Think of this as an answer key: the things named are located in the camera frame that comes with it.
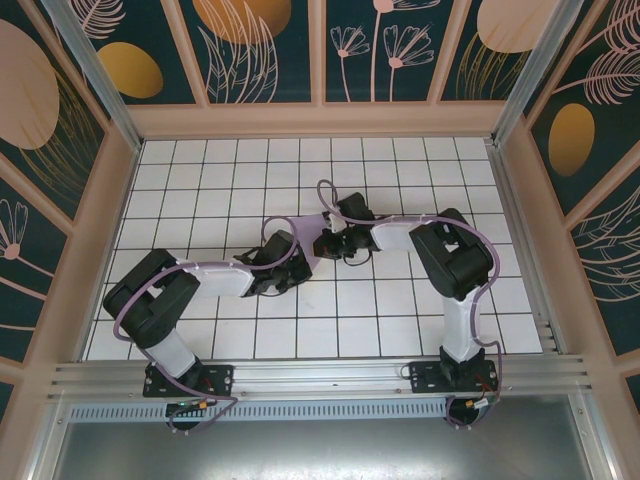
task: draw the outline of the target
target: black mounting plate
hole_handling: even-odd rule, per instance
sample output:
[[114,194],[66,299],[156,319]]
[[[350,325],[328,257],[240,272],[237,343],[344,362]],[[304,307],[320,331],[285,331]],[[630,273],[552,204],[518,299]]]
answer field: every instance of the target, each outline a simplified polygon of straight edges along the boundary
[[[413,393],[482,392],[482,382],[475,376],[462,379],[456,387],[453,387],[442,374],[439,361],[411,362],[408,367]],[[491,360],[479,362],[476,373],[492,389],[498,388],[496,366]]]
[[[233,386],[233,365],[205,365],[202,368],[200,384],[207,385],[206,388],[196,388],[211,395],[230,396]],[[168,398],[168,397],[192,397],[178,387],[170,383],[160,371],[147,365],[144,370],[145,380],[142,396],[145,398]]]

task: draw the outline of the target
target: white grid floor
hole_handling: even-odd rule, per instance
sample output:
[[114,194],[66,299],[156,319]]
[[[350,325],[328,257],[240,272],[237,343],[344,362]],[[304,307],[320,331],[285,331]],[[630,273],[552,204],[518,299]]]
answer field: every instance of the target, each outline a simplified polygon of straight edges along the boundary
[[[341,198],[362,192],[377,215],[463,212],[497,244],[503,265],[484,297],[481,338],[500,340],[507,354],[542,352],[480,138],[146,142],[102,295],[153,247],[231,259],[260,244],[266,216],[320,213],[321,178]],[[277,223],[271,232],[283,228]],[[194,301],[177,329],[203,359],[420,356],[438,353],[442,313],[417,256],[380,252],[361,267],[322,260],[309,282],[281,297]],[[112,328],[100,308],[84,358],[142,359]]]

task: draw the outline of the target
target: yellow circle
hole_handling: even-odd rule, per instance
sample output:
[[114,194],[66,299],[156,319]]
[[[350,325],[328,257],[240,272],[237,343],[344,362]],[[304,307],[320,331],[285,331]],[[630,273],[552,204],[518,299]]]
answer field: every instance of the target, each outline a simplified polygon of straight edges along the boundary
[[259,43],[259,32],[245,3],[256,24],[261,18],[272,37],[282,32],[291,18],[291,0],[193,0],[200,19],[218,37],[231,43]]
[[36,149],[58,124],[56,71],[29,35],[0,20],[0,138]]
[[557,0],[484,0],[478,11],[478,36],[494,52],[532,50]]
[[134,98],[149,98],[162,90],[160,67],[141,48],[114,42],[102,47],[98,56],[120,93]]
[[549,134],[549,161],[563,177],[576,173],[587,161],[596,125],[591,112],[582,105],[570,103],[556,115]]

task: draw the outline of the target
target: wall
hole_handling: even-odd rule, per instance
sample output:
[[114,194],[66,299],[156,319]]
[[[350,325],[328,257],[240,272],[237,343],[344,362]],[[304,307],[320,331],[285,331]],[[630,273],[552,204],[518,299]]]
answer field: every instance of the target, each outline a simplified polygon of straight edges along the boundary
[[70,4],[141,134],[188,138],[487,134],[557,0]]
[[595,0],[579,18],[506,152],[563,336],[585,355],[629,473],[640,468],[640,3]]
[[132,148],[31,1],[0,5],[0,465],[16,478],[73,358]]

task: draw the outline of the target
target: purple cable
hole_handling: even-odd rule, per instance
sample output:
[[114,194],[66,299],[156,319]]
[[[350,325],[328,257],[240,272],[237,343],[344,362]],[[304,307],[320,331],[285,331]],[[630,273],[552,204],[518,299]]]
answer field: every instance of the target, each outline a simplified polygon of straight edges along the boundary
[[[261,229],[261,232],[260,232],[262,238],[264,239],[264,231],[265,231],[266,225],[269,222],[273,221],[273,220],[284,220],[291,226],[291,234],[293,235],[291,248],[289,249],[289,251],[282,258],[280,258],[279,260],[277,260],[277,261],[275,261],[273,263],[270,263],[268,265],[244,265],[244,264],[241,264],[243,268],[247,268],[248,270],[270,270],[270,269],[272,269],[274,267],[277,267],[278,265],[281,265],[282,263],[286,262],[289,259],[289,257],[291,257],[295,253],[296,249],[298,248],[298,230],[296,229],[296,226],[293,223],[293,221],[288,217],[284,217],[282,215],[274,215],[272,217],[267,218],[264,221],[264,223],[262,224],[262,229]],[[120,313],[118,313],[118,316],[116,317],[115,323],[113,324],[113,335],[117,339],[123,340],[125,342],[131,342],[132,341],[129,337],[125,337],[124,335],[120,334],[120,324],[122,323],[122,320],[124,319],[124,317],[127,314],[127,312],[131,309],[133,304],[142,295],[144,295],[144,293],[154,283],[156,283],[158,280],[160,280],[160,279],[166,277],[167,275],[170,275],[173,272],[176,272],[178,270],[198,269],[200,267],[231,267],[232,265],[234,265],[232,262],[193,262],[193,263],[184,263],[184,264],[181,264],[181,265],[174,265],[173,267],[169,267],[169,268],[161,271],[160,273],[155,275],[153,278],[151,278],[151,280],[149,280],[147,283],[145,283],[142,287],[140,287],[140,289],[136,293],[134,293],[132,295],[132,297],[129,299],[129,301],[124,304],[124,307],[122,307],[122,310],[120,310]],[[156,361],[154,360],[154,358],[151,355],[149,355],[146,352],[146,350],[140,349],[140,351],[142,352],[142,354],[145,357],[147,357],[149,359],[149,361],[151,363],[153,363],[156,366],[158,371],[160,373],[162,373],[162,375],[164,375],[164,377],[172,385],[174,385],[175,387],[179,388],[183,392],[188,393],[188,394],[193,395],[193,396],[196,396],[196,397],[205,398],[207,400],[214,400],[215,402],[218,402],[219,400],[230,400],[231,401],[231,403],[229,405],[227,405],[225,408],[223,408],[212,419],[207,420],[206,422],[199,423],[197,426],[192,428],[190,431],[194,432],[194,431],[202,430],[203,428],[211,425],[218,418],[220,418],[222,415],[227,413],[236,403],[238,403],[238,399],[236,397],[227,397],[227,396],[222,396],[222,395],[211,395],[211,394],[208,394],[208,393],[198,392],[197,390],[193,390],[191,388],[188,388],[188,387],[182,385],[175,378],[173,378],[171,375],[169,375],[169,373],[167,373],[167,371],[164,368],[162,368],[161,365],[158,365],[156,363]],[[171,429],[172,429],[172,431],[174,433],[182,432],[181,430],[177,430],[175,428],[175,426],[173,425],[173,419],[179,413],[181,413],[181,411],[175,412],[169,418],[169,426],[171,427]]]
[[[400,219],[402,221],[415,219],[416,223],[419,223],[419,224],[430,223],[430,222],[440,222],[440,223],[447,223],[450,225],[455,225],[456,227],[460,227],[463,230],[466,230],[467,232],[472,233],[482,241],[485,247],[487,247],[487,249],[491,252],[495,269],[493,271],[493,276],[489,279],[489,281],[485,285],[483,285],[480,288],[480,290],[476,292],[475,296],[473,297],[473,301],[471,303],[471,311],[470,311],[471,336],[473,338],[473,341],[476,344],[480,345],[481,347],[489,348],[489,347],[495,346],[498,349],[498,387],[496,388],[495,395],[496,397],[499,397],[500,389],[502,388],[502,348],[500,346],[500,342],[498,340],[494,340],[493,342],[485,343],[478,338],[478,333],[476,330],[476,313],[478,311],[478,302],[480,301],[480,298],[482,297],[482,295],[484,295],[484,293],[487,290],[489,290],[494,283],[496,283],[496,281],[498,280],[498,275],[500,274],[500,257],[498,256],[498,251],[493,246],[493,243],[491,243],[491,240],[489,240],[486,235],[479,232],[478,230],[471,227],[470,225],[467,225],[464,222],[460,222],[452,218],[438,217],[437,215],[420,215],[420,216],[406,216],[406,217],[405,216],[396,217],[392,215],[391,217],[381,218],[379,220],[356,220],[355,218],[348,218],[342,215],[339,211],[337,211],[335,206],[329,205],[327,203],[327,201],[322,196],[322,185],[327,185],[329,188],[331,188],[331,198],[333,199],[334,204],[338,200],[338,190],[336,189],[335,185],[333,185],[333,183],[331,183],[330,180],[322,179],[316,185],[316,191],[318,193],[318,198],[320,199],[320,203],[324,208],[326,208],[329,211],[329,213],[336,216],[337,218],[344,220],[347,223],[353,223],[357,225],[382,225],[385,223],[394,223],[396,219]],[[455,427],[456,424],[458,426],[461,426],[461,425],[466,426],[462,422],[459,422],[455,418],[451,417],[451,415],[449,414],[451,404],[453,403],[453,400],[455,400],[455,398],[456,398],[455,396],[452,396],[447,399],[445,419],[447,423],[449,423],[449,425],[451,426]],[[487,415],[485,414],[480,419],[476,420],[474,423],[477,424],[486,416]]]

